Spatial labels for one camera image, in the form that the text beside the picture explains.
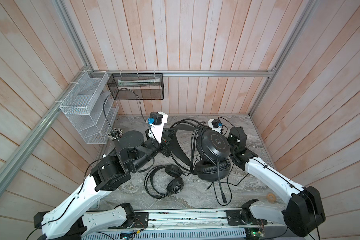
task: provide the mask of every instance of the wood panel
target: wood panel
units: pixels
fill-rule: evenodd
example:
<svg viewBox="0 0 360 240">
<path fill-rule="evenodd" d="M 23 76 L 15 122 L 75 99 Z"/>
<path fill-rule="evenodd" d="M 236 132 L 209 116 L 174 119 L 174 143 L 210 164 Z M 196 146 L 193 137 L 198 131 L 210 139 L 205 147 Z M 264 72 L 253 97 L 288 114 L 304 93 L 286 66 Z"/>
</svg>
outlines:
<svg viewBox="0 0 360 240">
<path fill-rule="evenodd" d="M 83 65 L 51 2 L 0 0 L 0 169 Z M 0 239 L 25 239 L 33 215 L 77 189 L 97 155 L 59 119 L 0 199 Z"/>
<path fill-rule="evenodd" d="M 64 1 L 94 66 L 116 70 L 115 64 L 105 64 L 107 56 L 114 55 L 118 70 L 152 71 L 270 69 L 307 4 L 307 0 Z M 165 78 L 164 99 L 144 100 L 143 112 L 249 113 L 263 83 L 264 78 Z M 136 101 L 120 103 L 124 114 L 139 114 Z"/>
<path fill-rule="evenodd" d="M 319 190 L 321 237 L 360 239 L 360 0 L 320 2 L 252 117 L 276 168 Z"/>
</svg>

